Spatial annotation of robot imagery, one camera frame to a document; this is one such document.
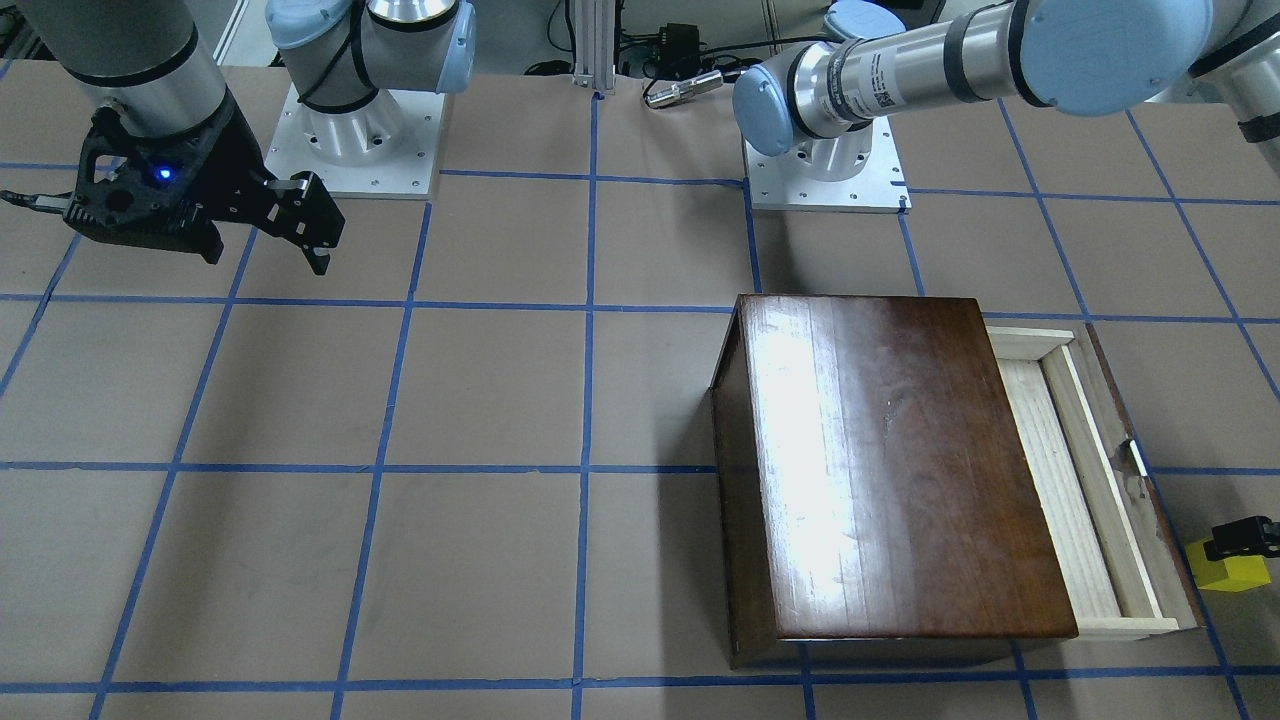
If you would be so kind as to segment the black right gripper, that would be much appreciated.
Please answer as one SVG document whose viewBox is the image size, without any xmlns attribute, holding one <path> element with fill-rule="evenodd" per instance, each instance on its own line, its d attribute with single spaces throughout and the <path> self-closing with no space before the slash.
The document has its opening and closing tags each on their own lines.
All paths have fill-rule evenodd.
<svg viewBox="0 0 1280 720">
<path fill-rule="evenodd" d="M 116 102 L 99 105 L 82 143 L 63 220 L 86 238 L 188 252 L 219 261 L 216 222 L 262 225 L 325 275 L 346 217 L 315 172 L 269 179 L 260 145 L 234 95 L 184 132 L 131 135 Z"/>
</svg>

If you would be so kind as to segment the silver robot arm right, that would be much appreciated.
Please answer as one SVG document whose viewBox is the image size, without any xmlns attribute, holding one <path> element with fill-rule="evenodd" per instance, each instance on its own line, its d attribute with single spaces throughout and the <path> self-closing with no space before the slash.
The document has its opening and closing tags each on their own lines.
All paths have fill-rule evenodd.
<svg viewBox="0 0 1280 720">
<path fill-rule="evenodd" d="M 294 245 L 325 274 L 346 225 L 310 169 L 273 173 L 180 1 L 22 1 L 24 18 L 93 100 L 76 187 L 3 192 L 99 243 L 219 261 L 221 222 Z M 397 91 L 458 94 L 475 56 L 468 1 L 270 1 L 266 22 L 297 92 L 303 135 L 325 163 L 398 145 Z"/>
</svg>

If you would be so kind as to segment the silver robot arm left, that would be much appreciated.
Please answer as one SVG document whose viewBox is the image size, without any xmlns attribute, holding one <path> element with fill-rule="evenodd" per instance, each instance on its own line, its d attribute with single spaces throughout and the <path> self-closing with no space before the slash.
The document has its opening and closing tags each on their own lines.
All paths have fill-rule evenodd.
<svg viewBox="0 0 1280 720">
<path fill-rule="evenodd" d="M 751 259 L 773 292 L 975 297 L 1103 341 L 1187 538 L 1277 515 L 1277 4 L 870 3 L 746 70 Z"/>
</svg>

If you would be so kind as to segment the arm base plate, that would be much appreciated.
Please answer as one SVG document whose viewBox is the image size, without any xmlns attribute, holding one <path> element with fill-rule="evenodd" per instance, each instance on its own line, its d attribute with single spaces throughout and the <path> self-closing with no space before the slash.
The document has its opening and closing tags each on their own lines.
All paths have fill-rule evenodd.
<svg viewBox="0 0 1280 720">
<path fill-rule="evenodd" d="M 365 108 L 325 114 L 291 86 L 265 165 L 319 176 L 334 199 L 428 201 L 434 195 L 448 94 L 383 90 Z"/>
<path fill-rule="evenodd" d="M 913 201 L 888 118 L 771 158 L 742 142 L 751 206 L 763 211 L 906 213 Z"/>
</svg>

